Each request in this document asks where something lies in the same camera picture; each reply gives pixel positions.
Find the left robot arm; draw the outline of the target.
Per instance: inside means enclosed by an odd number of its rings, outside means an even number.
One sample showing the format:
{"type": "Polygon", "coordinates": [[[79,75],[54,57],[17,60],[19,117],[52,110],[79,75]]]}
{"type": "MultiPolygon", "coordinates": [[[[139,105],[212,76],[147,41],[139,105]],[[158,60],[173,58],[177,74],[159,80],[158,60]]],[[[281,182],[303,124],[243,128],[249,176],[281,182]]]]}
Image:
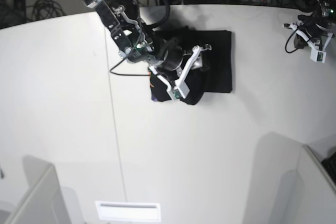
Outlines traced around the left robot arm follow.
{"type": "Polygon", "coordinates": [[[323,36],[335,37],[335,0],[305,0],[302,12],[298,16],[296,31],[307,35],[308,41],[295,35],[294,48],[303,49],[312,42],[321,50],[325,46],[323,36]]]}

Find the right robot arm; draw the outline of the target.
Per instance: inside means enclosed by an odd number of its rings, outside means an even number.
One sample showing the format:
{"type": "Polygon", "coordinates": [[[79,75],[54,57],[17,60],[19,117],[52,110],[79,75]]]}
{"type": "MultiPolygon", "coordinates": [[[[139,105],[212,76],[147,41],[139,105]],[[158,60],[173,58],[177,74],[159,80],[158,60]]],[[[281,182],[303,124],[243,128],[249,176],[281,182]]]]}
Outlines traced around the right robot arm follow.
{"type": "Polygon", "coordinates": [[[163,38],[155,31],[168,21],[171,14],[168,0],[162,1],[165,7],[163,17],[147,24],[141,18],[139,0],[83,0],[109,31],[119,48],[121,63],[146,62],[148,76],[167,78],[196,70],[208,72],[210,64],[204,53],[211,50],[210,45],[199,45],[200,53],[192,60],[193,50],[183,48],[181,35],[163,38]]]}

